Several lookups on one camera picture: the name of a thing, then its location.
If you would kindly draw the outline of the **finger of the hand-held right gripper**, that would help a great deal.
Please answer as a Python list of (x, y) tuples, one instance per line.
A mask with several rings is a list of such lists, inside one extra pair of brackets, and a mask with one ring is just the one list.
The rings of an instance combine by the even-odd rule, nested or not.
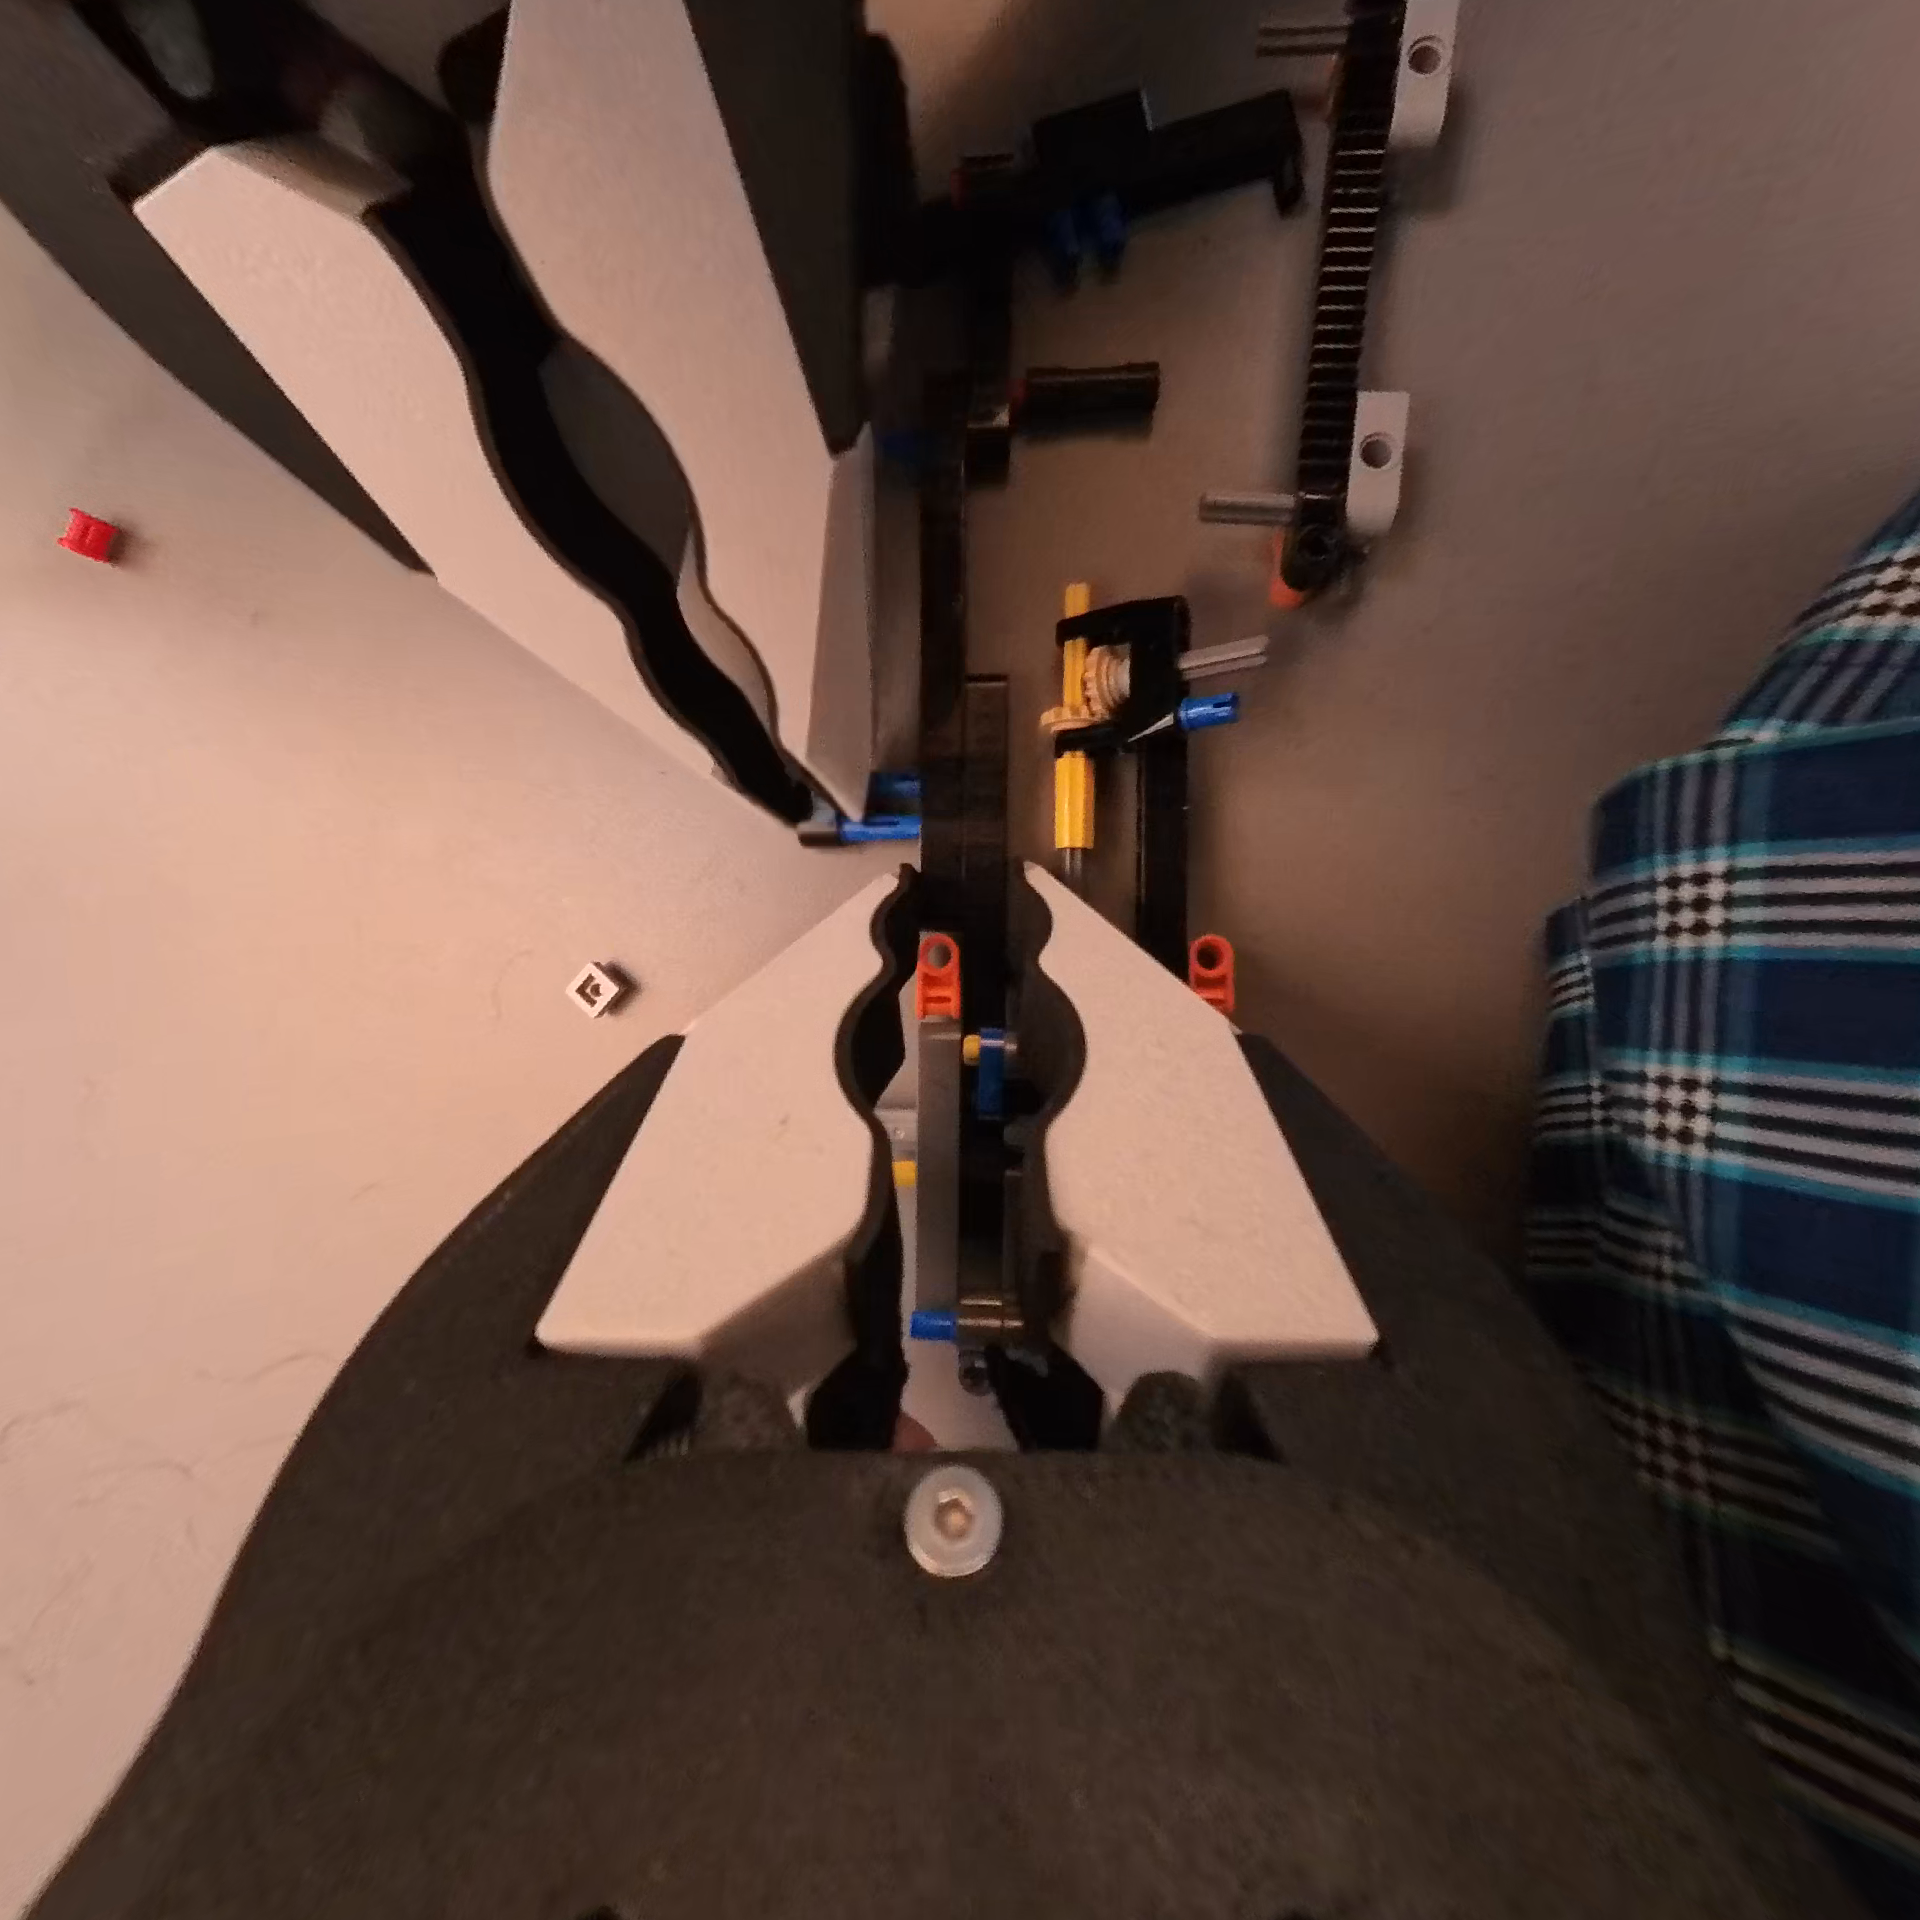
[(624, 628), (630, 720), (769, 815), (863, 815), (874, 434), (861, 340), (861, 4), (506, 4), (483, 206), (533, 306), (663, 447), (637, 535), (530, 393), (501, 463)]
[(473, 177), (314, 135), (205, 145), (135, 220), (457, 603), (672, 762), (781, 825), (814, 808), (661, 558), (552, 418), (558, 332)]

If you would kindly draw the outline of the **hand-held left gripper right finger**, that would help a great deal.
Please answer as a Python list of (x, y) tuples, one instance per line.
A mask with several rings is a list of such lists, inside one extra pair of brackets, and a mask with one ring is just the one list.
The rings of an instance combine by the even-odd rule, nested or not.
[(1248, 1367), (1370, 1359), (1376, 1318), (1235, 1024), (1035, 863), (1015, 931), (1015, 1443), (1087, 1451), (1158, 1377), (1207, 1402)]

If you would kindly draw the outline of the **black toy gear rack assembly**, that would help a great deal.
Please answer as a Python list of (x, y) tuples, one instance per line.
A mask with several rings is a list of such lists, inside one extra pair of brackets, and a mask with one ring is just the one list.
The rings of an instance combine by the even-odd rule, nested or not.
[(1331, 594), (1393, 526), (1410, 399), (1362, 387), (1393, 182), (1449, 116), (1455, 3), (1350, 3), (1269, 19), (1258, 59), (1321, 65), (1328, 122), (1298, 454), (1289, 491), (1203, 495), (1198, 516), (1270, 535), (1269, 606)]

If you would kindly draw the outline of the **black toy piece blue pins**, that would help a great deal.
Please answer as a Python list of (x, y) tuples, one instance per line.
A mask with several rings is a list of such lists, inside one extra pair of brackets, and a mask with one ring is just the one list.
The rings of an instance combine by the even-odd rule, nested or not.
[(797, 839), (806, 849), (913, 843), (919, 838), (921, 778), (901, 771), (874, 772), (853, 811), (817, 798), (797, 825)]

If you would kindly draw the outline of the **toy brick vehicle chassis assembly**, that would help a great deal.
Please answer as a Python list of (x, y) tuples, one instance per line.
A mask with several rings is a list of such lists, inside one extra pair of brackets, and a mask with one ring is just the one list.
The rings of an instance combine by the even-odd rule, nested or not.
[(951, 287), (961, 354), (928, 384), (919, 438), (921, 969), (917, 1311), (910, 1335), (949, 1345), (954, 1378), (997, 1400), (997, 1339), (1019, 1330), (1007, 1206), (1019, 1195), (1011, 1111), (1017, 999), (1007, 849), (1009, 690), (968, 672), (968, 491), (1001, 486), (1017, 438), (1144, 430), (1154, 363), (1011, 363), (1011, 278), (1039, 257), (1026, 156), (963, 161), (938, 200), (878, 220), (878, 284)]

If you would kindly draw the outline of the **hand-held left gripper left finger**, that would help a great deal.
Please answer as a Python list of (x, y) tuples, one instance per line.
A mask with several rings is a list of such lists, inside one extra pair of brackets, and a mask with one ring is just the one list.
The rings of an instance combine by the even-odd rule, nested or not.
[(896, 1145), (913, 870), (865, 884), (678, 1039), (543, 1306), (542, 1351), (672, 1361), (888, 1449), (905, 1394)]

